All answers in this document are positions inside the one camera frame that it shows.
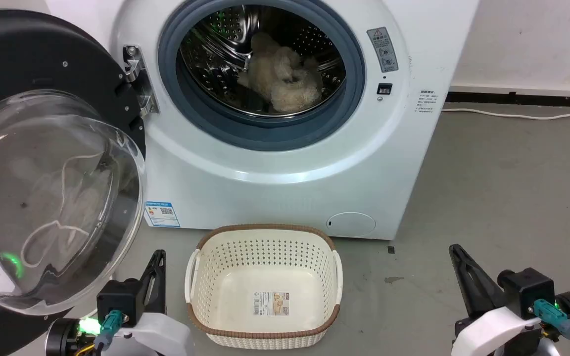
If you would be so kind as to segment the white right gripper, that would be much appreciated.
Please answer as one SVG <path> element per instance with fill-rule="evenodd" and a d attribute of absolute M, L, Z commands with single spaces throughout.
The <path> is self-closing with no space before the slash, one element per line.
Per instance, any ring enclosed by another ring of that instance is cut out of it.
<path fill-rule="evenodd" d="M 525 327 L 541 322 L 538 317 L 521 318 L 504 307 L 504 291 L 461 245 L 450 245 L 449 254 L 468 317 L 477 318 L 457 336 L 453 356 L 488 356 Z"/>

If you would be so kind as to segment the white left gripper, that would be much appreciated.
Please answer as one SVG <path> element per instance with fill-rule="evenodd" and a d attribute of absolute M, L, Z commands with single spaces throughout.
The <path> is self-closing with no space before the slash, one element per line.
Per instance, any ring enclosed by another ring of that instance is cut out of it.
<path fill-rule="evenodd" d="M 167 313 L 167 253 L 155 250 L 136 297 L 139 322 L 113 337 L 113 356 L 194 356 L 190 328 Z"/>

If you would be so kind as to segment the black washer door, glass bowl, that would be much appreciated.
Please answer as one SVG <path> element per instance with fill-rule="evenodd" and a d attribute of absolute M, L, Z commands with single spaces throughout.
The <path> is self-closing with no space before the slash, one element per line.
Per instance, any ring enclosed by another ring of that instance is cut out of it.
<path fill-rule="evenodd" d="M 83 29 L 0 9 L 0 356 L 97 293 L 144 205 L 144 123 Z"/>

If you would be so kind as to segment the white front-load washing machine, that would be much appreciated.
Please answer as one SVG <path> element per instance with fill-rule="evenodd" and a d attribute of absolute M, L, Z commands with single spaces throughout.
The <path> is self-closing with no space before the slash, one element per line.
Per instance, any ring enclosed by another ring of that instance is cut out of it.
<path fill-rule="evenodd" d="M 172 203 L 181 228 L 247 223 L 319 228 L 342 212 L 372 217 L 367 239 L 392 240 L 409 203 L 480 0 L 321 0 L 346 23 L 365 61 L 355 112 L 301 149 L 258 151 L 208 135 L 174 105 L 158 49 L 168 18 L 186 0 L 45 0 L 50 14 L 97 39 L 118 62 L 141 48 L 160 113 L 145 118 L 146 201 Z M 367 30 L 386 27 L 398 71 L 382 73 Z M 392 83 L 377 95 L 378 83 Z M 420 90 L 439 95 L 416 113 Z"/>

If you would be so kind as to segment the metal door hinge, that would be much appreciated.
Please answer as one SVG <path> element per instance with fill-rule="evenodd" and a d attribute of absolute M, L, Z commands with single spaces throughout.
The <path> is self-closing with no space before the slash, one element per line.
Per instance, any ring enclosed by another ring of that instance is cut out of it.
<path fill-rule="evenodd" d="M 160 113 L 141 48 L 137 45 L 125 45 L 122 52 L 126 80 L 136 91 L 140 104 L 140 116 L 144 118 L 152 113 Z"/>

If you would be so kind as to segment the blue energy label sticker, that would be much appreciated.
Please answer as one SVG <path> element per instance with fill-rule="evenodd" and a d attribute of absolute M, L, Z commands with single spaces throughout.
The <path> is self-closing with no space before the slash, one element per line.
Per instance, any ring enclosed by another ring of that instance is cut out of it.
<path fill-rule="evenodd" d="M 145 218 L 151 227 L 180 228 L 180 223 L 172 203 L 147 201 L 144 206 Z"/>

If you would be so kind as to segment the cream plastic laundry basket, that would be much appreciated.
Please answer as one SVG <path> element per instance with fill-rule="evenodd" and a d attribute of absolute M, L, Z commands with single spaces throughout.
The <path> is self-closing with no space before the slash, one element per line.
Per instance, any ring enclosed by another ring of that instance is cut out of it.
<path fill-rule="evenodd" d="M 218 345 L 302 349 L 318 343 L 341 309 L 341 257 L 317 228 L 239 224 L 203 236 L 184 279 L 194 326 Z M 291 293 L 290 315 L 252 315 L 253 293 Z"/>

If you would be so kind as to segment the paper product label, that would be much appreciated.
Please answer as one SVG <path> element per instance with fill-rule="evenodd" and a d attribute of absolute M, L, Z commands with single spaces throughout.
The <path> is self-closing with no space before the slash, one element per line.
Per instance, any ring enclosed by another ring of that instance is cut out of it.
<path fill-rule="evenodd" d="M 258 317 L 289 316 L 291 293 L 255 292 L 253 293 L 252 315 Z"/>

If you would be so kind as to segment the round drain filter cover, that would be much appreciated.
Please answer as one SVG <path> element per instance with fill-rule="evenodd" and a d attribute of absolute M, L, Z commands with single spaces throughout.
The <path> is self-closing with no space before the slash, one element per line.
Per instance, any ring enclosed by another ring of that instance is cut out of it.
<path fill-rule="evenodd" d="M 375 228 L 376 221 L 359 212 L 342 212 L 326 221 L 326 234 L 335 237 L 364 237 Z"/>

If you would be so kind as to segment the small printed text sticker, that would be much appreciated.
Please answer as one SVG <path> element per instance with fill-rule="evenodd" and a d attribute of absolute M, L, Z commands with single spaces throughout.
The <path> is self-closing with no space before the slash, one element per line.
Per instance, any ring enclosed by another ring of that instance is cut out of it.
<path fill-rule="evenodd" d="M 439 95 L 433 90 L 420 90 L 417 95 L 417 102 L 414 108 L 416 113 L 434 113 L 437 108 Z"/>

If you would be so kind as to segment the black baseboard strip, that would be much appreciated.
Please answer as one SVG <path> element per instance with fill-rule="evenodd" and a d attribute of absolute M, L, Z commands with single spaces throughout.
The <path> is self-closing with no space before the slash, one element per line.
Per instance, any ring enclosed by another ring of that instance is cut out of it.
<path fill-rule="evenodd" d="M 570 107 L 570 96 L 527 95 L 511 91 L 507 94 L 450 91 L 447 103 L 519 104 L 527 106 Z"/>

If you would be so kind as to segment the beige fluffy plush garment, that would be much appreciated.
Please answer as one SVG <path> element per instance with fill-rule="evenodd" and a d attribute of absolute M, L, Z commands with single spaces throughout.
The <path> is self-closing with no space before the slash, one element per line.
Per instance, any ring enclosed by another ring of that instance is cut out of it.
<path fill-rule="evenodd" d="M 258 32 L 250 40 L 252 55 L 237 83 L 267 100 L 279 113 L 307 110 L 323 100 L 323 78 L 315 58 L 301 59 L 291 47 Z"/>

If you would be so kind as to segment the stainless steel washer drum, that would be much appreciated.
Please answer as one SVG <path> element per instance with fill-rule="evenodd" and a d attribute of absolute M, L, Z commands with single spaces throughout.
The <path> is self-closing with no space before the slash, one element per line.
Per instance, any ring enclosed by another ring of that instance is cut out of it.
<path fill-rule="evenodd" d="M 321 103 L 296 113 L 279 113 L 255 91 L 237 83 L 252 55 L 250 40 L 258 32 L 291 47 L 302 60 L 318 61 L 323 78 Z M 328 35 L 298 14 L 272 6 L 242 4 L 207 15 L 184 36 L 180 53 L 193 79 L 213 99 L 261 119 L 283 119 L 319 108 L 346 78 L 341 55 Z"/>

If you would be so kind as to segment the grey warning sticker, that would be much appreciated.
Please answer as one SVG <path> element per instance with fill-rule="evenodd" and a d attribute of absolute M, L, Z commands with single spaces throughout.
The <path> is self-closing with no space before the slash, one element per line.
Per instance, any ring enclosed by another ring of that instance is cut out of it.
<path fill-rule="evenodd" d="M 390 35 L 386 27 L 379 27 L 367 30 L 376 56 L 380 64 L 382 73 L 398 71 L 398 62 Z"/>

